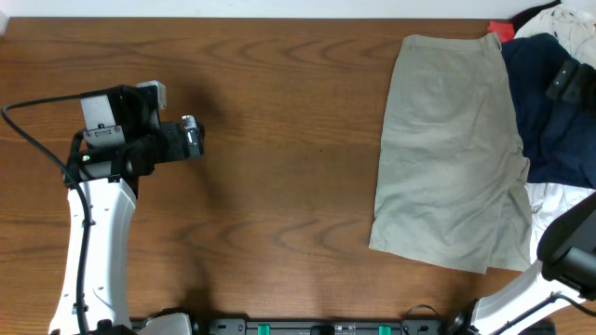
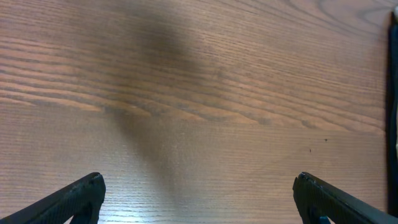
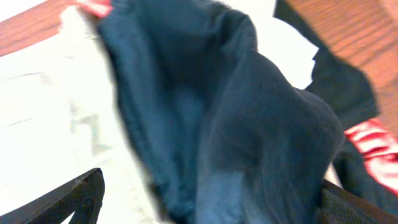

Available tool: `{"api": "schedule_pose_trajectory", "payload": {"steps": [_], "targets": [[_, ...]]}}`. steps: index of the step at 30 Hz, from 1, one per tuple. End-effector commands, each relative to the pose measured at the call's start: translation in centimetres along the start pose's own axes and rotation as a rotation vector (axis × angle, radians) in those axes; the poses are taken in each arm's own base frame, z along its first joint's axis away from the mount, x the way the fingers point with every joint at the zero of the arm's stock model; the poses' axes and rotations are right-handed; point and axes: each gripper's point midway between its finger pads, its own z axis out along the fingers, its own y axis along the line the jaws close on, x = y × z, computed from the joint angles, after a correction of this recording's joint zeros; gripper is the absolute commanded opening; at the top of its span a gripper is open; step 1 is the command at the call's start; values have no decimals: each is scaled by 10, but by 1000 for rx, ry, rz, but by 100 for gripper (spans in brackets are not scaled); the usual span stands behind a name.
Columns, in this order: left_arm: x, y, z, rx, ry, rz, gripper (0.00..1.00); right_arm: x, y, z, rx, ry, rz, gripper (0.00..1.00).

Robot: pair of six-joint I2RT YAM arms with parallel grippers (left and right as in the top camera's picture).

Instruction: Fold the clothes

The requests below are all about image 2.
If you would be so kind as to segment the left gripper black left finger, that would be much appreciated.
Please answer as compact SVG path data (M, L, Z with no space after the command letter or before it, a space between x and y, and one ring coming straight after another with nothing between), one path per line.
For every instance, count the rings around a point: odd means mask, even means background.
M93 172L2 218L1 223L63 224L70 220L71 223L97 224L105 193L103 176Z

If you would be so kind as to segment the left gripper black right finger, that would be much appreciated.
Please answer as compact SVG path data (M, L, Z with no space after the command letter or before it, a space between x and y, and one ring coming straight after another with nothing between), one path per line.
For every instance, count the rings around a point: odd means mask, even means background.
M294 201L304 224L397 224L388 215L308 172L295 178Z

